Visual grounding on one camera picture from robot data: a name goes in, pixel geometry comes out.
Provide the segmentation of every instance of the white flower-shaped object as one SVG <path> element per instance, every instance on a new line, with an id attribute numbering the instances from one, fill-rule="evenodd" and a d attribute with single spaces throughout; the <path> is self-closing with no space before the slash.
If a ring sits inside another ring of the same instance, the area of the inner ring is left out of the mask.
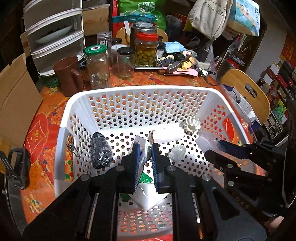
<path id="1" fill-rule="evenodd" d="M 200 121 L 196 120 L 194 116 L 188 117 L 183 123 L 185 131 L 195 132 L 201 128 Z"/>

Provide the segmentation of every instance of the black lid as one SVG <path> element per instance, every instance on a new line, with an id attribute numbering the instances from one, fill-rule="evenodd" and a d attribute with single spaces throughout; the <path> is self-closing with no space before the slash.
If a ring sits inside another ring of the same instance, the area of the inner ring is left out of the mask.
<path id="1" fill-rule="evenodd" d="M 121 38 L 113 38 L 112 39 L 112 45 L 121 44 L 121 43 L 122 43 L 122 39 Z"/>
<path id="2" fill-rule="evenodd" d="M 159 42 L 157 49 L 158 50 L 165 50 L 165 43 Z"/>
<path id="3" fill-rule="evenodd" d="M 121 47 L 117 50 L 117 53 L 120 55 L 130 55 L 130 54 L 133 54 L 134 51 L 133 51 L 133 48 L 131 47 Z"/>
<path id="4" fill-rule="evenodd" d="M 83 60 L 79 63 L 81 69 L 86 69 L 86 60 Z"/>

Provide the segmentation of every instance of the red lid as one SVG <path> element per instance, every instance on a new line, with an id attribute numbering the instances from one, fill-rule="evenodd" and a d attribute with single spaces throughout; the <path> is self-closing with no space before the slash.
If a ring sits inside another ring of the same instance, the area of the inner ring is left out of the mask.
<path id="1" fill-rule="evenodd" d="M 157 34 L 145 34 L 142 32 L 138 32 L 136 34 L 137 39 L 141 39 L 144 41 L 158 41 L 158 35 Z"/>

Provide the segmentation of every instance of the person's hand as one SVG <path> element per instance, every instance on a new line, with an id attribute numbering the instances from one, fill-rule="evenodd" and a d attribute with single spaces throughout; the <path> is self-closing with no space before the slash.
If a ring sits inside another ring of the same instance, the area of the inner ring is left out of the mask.
<path id="1" fill-rule="evenodd" d="M 270 233 L 272 233 L 279 225 L 280 223 L 282 222 L 284 218 L 282 216 L 279 216 L 267 223 L 265 223 L 264 225 L 268 228 L 268 231 Z"/>

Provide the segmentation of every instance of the pink paper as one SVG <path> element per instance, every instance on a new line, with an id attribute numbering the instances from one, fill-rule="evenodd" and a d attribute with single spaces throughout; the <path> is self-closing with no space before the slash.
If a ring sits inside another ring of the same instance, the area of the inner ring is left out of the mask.
<path id="1" fill-rule="evenodd" d="M 198 73 L 195 69 L 186 69 L 186 71 L 174 71 L 172 74 L 188 74 L 197 77 Z"/>

